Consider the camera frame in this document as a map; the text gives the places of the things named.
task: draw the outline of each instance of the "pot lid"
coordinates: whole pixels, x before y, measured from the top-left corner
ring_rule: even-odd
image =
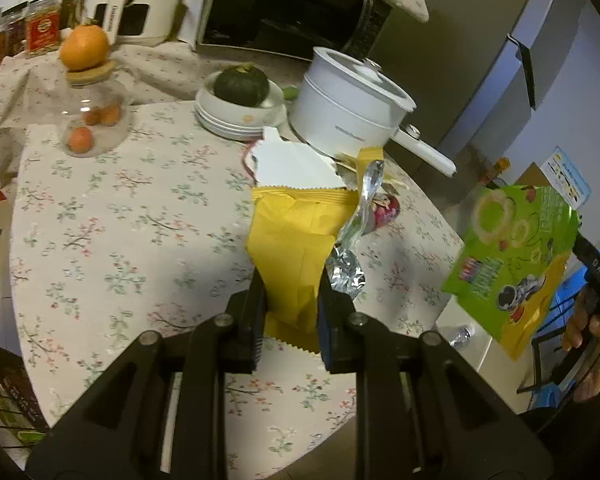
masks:
[[[358,61],[337,50],[323,46],[314,47],[314,53],[325,60],[334,68],[340,70],[344,77],[349,77],[359,84],[368,87],[371,91],[396,103],[407,112],[416,109],[416,103],[409,94],[380,73],[381,67],[370,59],[365,62]]]

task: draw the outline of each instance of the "refrigerator handle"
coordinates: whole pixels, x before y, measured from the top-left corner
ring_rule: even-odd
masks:
[[[522,44],[520,40],[512,35],[507,34],[507,39],[518,48],[522,70],[525,71],[526,95],[529,97],[529,106],[532,110],[536,110],[536,82],[534,80],[534,68],[531,63],[531,51],[528,46]]]

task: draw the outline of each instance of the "green snack bag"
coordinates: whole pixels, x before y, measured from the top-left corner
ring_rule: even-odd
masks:
[[[562,281],[578,224],[553,187],[484,189],[443,290],[517,359]]]

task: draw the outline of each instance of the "pot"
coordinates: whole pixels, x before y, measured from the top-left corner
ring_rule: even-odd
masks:
[[[362,63],[336,50],[315,47],[289,123],[316,150],[336,158],[356,157],[360,148],[384,146],[393,139],[452,176],[456,165],[422,142],[414,126],[400,129],[400,122],[415,107],[407,92],[383,76],[373,61]]]

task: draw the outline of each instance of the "red label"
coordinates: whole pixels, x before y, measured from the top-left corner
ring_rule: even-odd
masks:
[[[34,52],[40,48],[58,42],[60,33],[60,14],[48,14],[29,22],[29,51]]]

